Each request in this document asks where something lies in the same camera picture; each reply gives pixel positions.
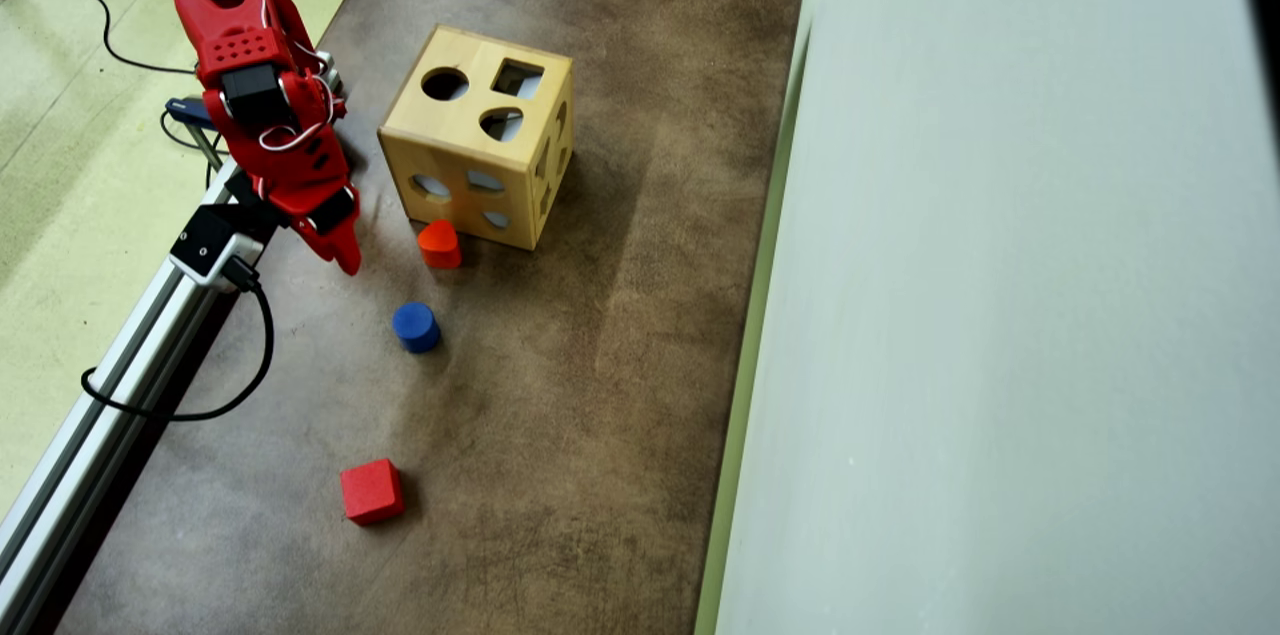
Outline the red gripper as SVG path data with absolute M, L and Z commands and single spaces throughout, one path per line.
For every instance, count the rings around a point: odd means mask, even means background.
M 360 195 L 334 128 L 346 117 L 346 102 L 323 99 L 301 110 L 298 124 L 251 125 L 234 119 L 224 99 L 215 99 L 212 123 L 238 166 L 227 187 L 242 205 L 298 230 L 315 255 L 353 278 L 362 262 Z

